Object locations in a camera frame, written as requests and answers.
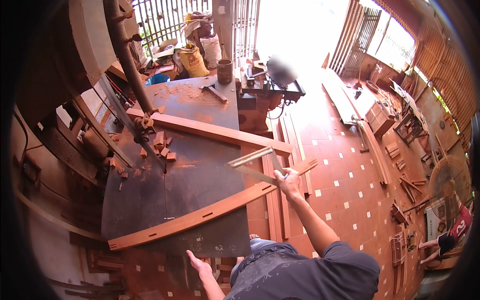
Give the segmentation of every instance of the rusty metal pole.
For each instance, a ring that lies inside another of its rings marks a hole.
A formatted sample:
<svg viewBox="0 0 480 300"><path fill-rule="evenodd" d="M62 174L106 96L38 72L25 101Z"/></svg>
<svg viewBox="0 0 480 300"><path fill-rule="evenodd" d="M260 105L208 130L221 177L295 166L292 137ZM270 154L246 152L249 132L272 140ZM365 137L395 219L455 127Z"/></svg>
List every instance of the rusty metal pole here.
<svg viewBox="0 0 480 300"><path fill-rule="evenodd" d="M131 37L127 36L123 25L125 19L135 17L134 10L126 13L121 12L118 0L103 0L103 8L105 10L105 19L107 21L112 46L119 58L125 77L127 77L128 83L132 87L132 91L135 97L137 97L142 110L148 115L151 115L153 113L153 106L150 100L148 100L147 93L140 80L139 72L135 67L135 62L128 47Z"/></svg>

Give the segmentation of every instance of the man's right hand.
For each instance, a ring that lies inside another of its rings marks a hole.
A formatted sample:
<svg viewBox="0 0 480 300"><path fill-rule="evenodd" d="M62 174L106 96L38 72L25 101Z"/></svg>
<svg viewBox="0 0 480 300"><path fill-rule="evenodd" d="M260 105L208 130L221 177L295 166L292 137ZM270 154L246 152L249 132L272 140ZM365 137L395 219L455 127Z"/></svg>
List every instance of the man's right hand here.
<svg viewBox="0 0 480 300"><path fill-rule="evenodd" d="M291 168L283 168L283 171L288 174L287 178L285 178L282 173L277 170L274 171L274 175L280 184L280 189L287 196L287 200L289 202L294 202L302 199L300 193L299 173Z"/></svg>

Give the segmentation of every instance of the dark gray t-shirt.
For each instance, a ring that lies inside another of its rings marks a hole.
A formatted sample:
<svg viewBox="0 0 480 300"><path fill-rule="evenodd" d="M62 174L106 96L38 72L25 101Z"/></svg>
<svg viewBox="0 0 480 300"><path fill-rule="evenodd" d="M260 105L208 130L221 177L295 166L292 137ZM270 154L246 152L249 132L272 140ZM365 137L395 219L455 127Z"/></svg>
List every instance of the dark gray t-shirt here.
<svg viewBox="0 0 480 300"><path fill-rule="evenodd" d="M379 273L373 257L345 242L330 244L321 259L283 249L245 266L225 299L372 299Z"/></svg>

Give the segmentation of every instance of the metal table surface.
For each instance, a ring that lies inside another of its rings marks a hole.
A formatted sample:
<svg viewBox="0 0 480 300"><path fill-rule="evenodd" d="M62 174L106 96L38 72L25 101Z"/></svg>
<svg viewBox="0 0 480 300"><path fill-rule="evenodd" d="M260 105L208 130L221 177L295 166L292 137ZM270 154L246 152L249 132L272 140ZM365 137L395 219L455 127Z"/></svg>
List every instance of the metal table surface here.
<svg viewBox="0 0 480 300"><path fill-rule="evenodd" d="M201 92L201 86L211 83L227 97L226 104L209 92ZM154 107L166 106L164 114L239 129L234 82L221 85L212 76L155 84L145 89ZM225 166L241 156L239 146L157 125L155 130L173 137L168 148L177 153L177 160L168 162L167 173L163 174L154 158L140 156L141 146L133 141L127 129L123 130L118 146L133 161L133 167L125 168L128 178L110 170L102 215L102 236L106 239L168 222L244 189L243 176ZM184 255L186 249L191 249L202 257L249 255L246 208L138 247L176 255Z"/></svg>

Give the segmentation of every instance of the sack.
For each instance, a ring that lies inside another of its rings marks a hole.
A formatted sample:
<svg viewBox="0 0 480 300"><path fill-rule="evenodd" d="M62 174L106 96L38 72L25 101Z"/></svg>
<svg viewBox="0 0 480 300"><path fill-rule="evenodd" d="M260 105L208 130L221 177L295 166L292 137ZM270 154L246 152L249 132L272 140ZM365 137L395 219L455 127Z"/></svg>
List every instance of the sack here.
<svg viewBox="0 0 480 300"><path fill-rule="evenodd" d="M216 62L222 59L222 50L218 41L218 35L210 38L200 38L200 43L205 50L205 59L208 69L215 69Z"/></svg>
<svg viewBox="0 0 480 300"><path fill-rule="evenodd" d="M210 74L204 64L200 50L194 44L188 43L185 48L178 50L181 63L187 69L190 77L204 77Z"/></svg>

